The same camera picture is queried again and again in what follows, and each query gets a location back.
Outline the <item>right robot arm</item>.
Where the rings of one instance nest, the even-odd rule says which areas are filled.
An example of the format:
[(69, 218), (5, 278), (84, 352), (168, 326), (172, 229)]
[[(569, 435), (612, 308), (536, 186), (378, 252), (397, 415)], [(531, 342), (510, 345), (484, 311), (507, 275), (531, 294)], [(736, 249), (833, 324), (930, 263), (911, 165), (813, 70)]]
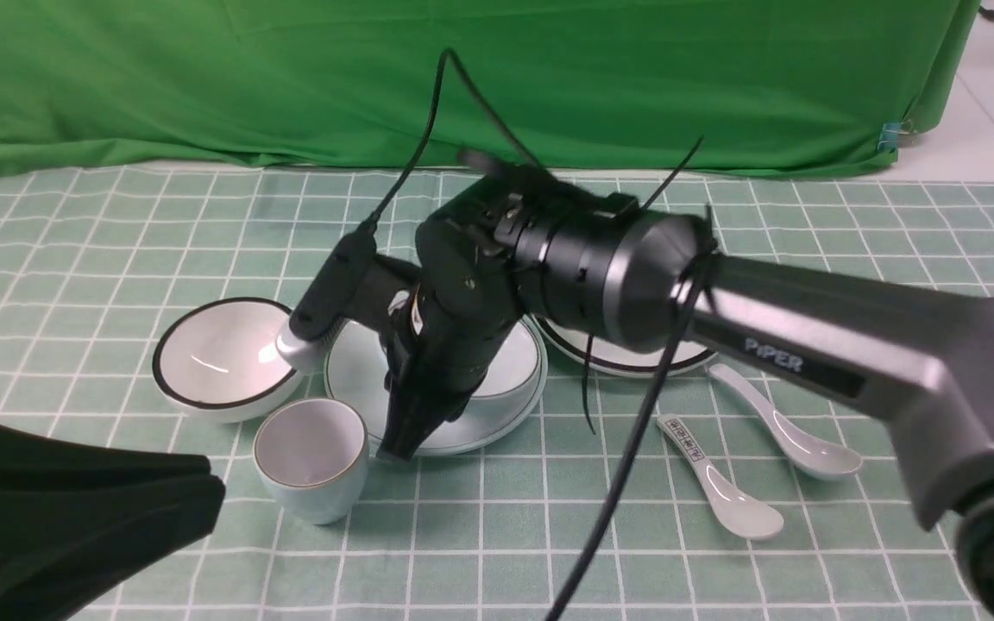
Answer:
[(389, 356), (381, 455), (462, 414), (525, 315), (639, 353), (699, 342), (880, 421), (920, 526), (961, 516), (956, 561), (994, 617), (994, 298), (733, 258), (710, 215), (553, 179), (481, 178), (415, 248), (367, 252), (348, 310)]

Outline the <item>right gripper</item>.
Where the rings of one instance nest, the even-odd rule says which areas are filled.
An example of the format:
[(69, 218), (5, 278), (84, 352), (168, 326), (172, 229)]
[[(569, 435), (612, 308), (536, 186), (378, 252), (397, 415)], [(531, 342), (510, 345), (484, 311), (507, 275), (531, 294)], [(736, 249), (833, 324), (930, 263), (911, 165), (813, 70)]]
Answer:
[(389, 367), (380, 459), (409, 462), (456, 421), (524, 315), (510, 251), (494, 239), (518, 198), (507, 181), (473, 182), (417, 227), (417, 264), (376, 251), (375, 215), (352, 229), (359, 278), (350, 317), (379, 336)]

